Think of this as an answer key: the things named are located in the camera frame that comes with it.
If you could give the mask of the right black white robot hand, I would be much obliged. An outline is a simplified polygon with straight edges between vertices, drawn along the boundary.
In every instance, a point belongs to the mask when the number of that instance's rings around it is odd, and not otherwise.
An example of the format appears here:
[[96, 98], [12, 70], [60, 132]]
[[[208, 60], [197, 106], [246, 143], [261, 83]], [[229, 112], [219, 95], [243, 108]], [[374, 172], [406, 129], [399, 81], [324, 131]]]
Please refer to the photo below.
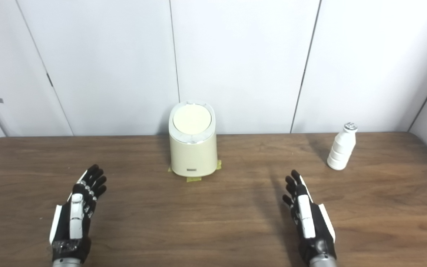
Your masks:
[[337, 267], [336, 234], [324, 204], [314, 203], [300, 173], [285, 178], [288, 205], [299, 236], [298, 251], [308, 267]]

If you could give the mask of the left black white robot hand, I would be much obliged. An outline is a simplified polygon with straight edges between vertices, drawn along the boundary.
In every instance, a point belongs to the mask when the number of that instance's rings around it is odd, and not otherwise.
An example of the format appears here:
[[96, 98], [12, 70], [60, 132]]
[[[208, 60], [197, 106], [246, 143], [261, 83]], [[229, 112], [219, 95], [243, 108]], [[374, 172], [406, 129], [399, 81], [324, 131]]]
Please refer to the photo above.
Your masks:
[[107, 178], [97, 164], [76, 181], [65, 204], [57, 205], [49, 243], [53, 267], [81, 267], [90, 253], [90, 224], [97, 201], [107, 190]]

